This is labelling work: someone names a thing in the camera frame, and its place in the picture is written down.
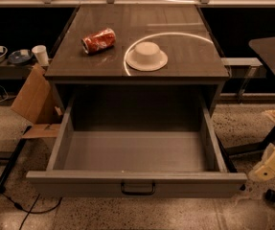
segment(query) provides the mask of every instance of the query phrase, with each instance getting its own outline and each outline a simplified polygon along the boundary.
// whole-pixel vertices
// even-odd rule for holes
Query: floor
[[[226,148],[261,141],[273,124],[262,111],[275,104],[218,105],[214,125]],[[0,150],[11,151],[29,123],[13,113],[9,103],[0,104]],[[25,179],[29,170],[44,170],[51,152],[41,139],[28,140],[6,183],[5,195],[29,210],[38,196]],[[240,172],[248,173],[261,160],[259,153],[232,157]],[[264,200],[275,190],[275,178],[263,183],[250,180],[246,190],[224,199],[71,198],[56,210],[30,214],[22,229],[275,229],[275,204]],[[33,211],[45,211],[59,198],[40,197]],[[0,229],[19,229],[26,213],[0,195]]]

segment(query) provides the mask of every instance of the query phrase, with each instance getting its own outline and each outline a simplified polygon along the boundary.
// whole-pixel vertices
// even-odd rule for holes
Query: table
[[[80,40],[110,27],[113,48],[88,56]],[[168,63],[126,65],[136,41]],[[246,180],[229,173],[211,121],[229,75],[197,9],[177,4],[82,5],[45,75],[65,110],[44,195],[228,197]]]

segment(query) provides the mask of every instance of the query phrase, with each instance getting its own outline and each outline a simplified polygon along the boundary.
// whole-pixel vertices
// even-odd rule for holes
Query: drawer handle
[[[126,196],[151,196],[155,193],[155,183],[152,183],[150,192],[128,192],[126,191],[125,183],[121,183],[121,192]]]

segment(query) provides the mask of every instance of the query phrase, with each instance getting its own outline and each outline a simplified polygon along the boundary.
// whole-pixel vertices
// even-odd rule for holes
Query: red can
[[[113,46],[115,41],[116,35],[114,31],[106,28],[102,31],[87,35],[81,40],[81,44],[84,51],[88,55],[92,55]]]

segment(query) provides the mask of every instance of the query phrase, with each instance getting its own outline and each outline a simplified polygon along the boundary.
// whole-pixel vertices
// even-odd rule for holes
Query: cabinet top
[[[114,46],[89,56],[81,40],[105,28],[116,35]],[[143,72],[126,64],[137,42],[156,43],[167,64]],[[197,8],[184,4],[82,5],[46,73],[50,80],[90,77],[186,77],[227,79],[228,73]]]

